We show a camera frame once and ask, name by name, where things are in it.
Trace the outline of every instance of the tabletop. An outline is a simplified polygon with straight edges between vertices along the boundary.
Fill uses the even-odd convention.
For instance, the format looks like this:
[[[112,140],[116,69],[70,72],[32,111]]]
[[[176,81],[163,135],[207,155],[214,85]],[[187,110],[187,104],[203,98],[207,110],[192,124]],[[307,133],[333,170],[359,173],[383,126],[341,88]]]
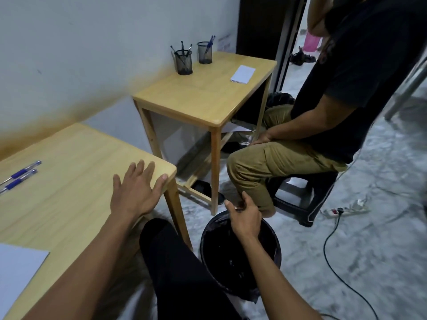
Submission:
[[[41,160],[38,173],[0,196],[0,242],[50,251],[6,315],[21,319],[99,232],[110,214],[113,174],[154,161],[152,186],[176,167],[83,124],[73,124],[0,162],[0,179]]]
[[[277,62],[224,52],[213,63],[193,63],[193,74],[174,73],[133,95],[144,109],[184,122],[220,127],[273,72]],[[255,68],[248,84],[231,82],[240,65]]]

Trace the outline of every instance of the finger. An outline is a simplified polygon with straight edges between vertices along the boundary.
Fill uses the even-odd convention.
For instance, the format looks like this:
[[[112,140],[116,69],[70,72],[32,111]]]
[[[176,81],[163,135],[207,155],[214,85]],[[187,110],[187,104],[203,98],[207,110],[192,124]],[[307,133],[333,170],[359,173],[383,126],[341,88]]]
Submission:
[[[138,165],[136,165],[136,168],[135,168],[135,176],[140,176],[143,171],[144,171],[144,161],[140,160],[138,162]]]
[[[236,211],[236,208],[234,207],[234,204],[232,204],[228,200],[225,200],[224,204],[226,205],[228,212],[230,212],[230,218],[233,219],[235,217],[235,215],[238,214],[238,212]]]
[[[145,178],[145,180],[150,183],[151,179],[153,178],[153,173],[154,173],[154,167],[155,164],[153,161],[151,161],[147,168],[145,169],[145,171],[142,173],[142,176]]]
[[[154,184],[153,187],[153,193],[156,197],[160,198],[163,194],[163,187],[166,185],[168,178],[168,174],[163,174],[157,179],[156,184]]]
[[[242,192],[242,198],[245,201],[246,208],[255,205],[252,198],[245,191]]]
[[[131,162],[131,165],[129,165],[129,168],[125,174],[125,177],[123,177],[123,182],[125,182],[128,178],[132,176],[132,174],[135,172],[136,165],[134,162]]]
[[[120,182],[120,176],[117,174],[113,175],[113,190],[118,190],[122,186],[122,182]]]

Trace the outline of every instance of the pen grip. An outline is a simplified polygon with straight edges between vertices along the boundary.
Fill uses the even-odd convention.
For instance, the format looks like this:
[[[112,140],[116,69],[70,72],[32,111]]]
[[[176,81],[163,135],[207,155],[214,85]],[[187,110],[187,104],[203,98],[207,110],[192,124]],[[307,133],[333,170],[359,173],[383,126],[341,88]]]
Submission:
[[[24,175],[26,172],[27,172],[27,170],[25,168],[23,168],[19,172],[16,172],[15,174],[13,174],[11,176],[11,178],[18,178],[18,177]]]
[[[11,190],[11,189],[13,189],[15,186],[17,186],[18,184],[21,184],[21,183],[22,183],[22,180],[18,178],[17,180],[14,180],[12,183],[10,183],[10,184],[6,185],[5,187],[6,187],[8,190]]]

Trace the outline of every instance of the black t-shirt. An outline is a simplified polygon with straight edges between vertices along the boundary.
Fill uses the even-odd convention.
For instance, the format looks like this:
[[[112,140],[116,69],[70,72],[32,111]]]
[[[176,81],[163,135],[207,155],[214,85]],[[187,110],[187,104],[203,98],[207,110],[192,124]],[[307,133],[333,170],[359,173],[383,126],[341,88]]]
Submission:
[[[375,118],[416,64],[427,40],[427,0],[346,0],[326,15],[330,39],[302,86],[294,119],[323,94],[357,107],[342,123],[302,139],[350,163]]]

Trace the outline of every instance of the wooden table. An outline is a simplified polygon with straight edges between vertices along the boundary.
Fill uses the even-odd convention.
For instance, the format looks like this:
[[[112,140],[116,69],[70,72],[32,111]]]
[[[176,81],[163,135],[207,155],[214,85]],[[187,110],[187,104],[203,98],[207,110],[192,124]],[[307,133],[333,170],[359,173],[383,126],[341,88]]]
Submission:
[[[21,319],[99,232],[110,214],[113,174],[129,164],[156,164],[152,179],[169,175],[164,192],[177,231],[189,247],[175,183],[176,167],[83,124],[57,132],[0,162],[0,179],[41,160],[38,173],[0,196],[0,242],[50,251],[6,315]]]
[[[274,60],[216,52],[213,54],[212,64],[193,64],[192,75],[172,74],[133,95],[152,152],[157,157],[162,158],[162,154],[150,111],[185,123],[205,127],[211,132],[211,155],[206,158],[204,166],[201,166],[185,183],[178,182],[178,187],[211,204],[212,215],[216,214],[218,208],[216,202],[220,182],[220,151],[232,135],[228,133],[221,139],[221,129],[266,80],[261,110],[254,132],[254,139],[257,139],[264,115],[271,74],[276,64],[277,62]],[[240,65],[256,69],[248,84],[230,81]],[[212,168],[212,198],[191,188],[201,176],[202,171],[205,170],[205,165],[210,163]]]

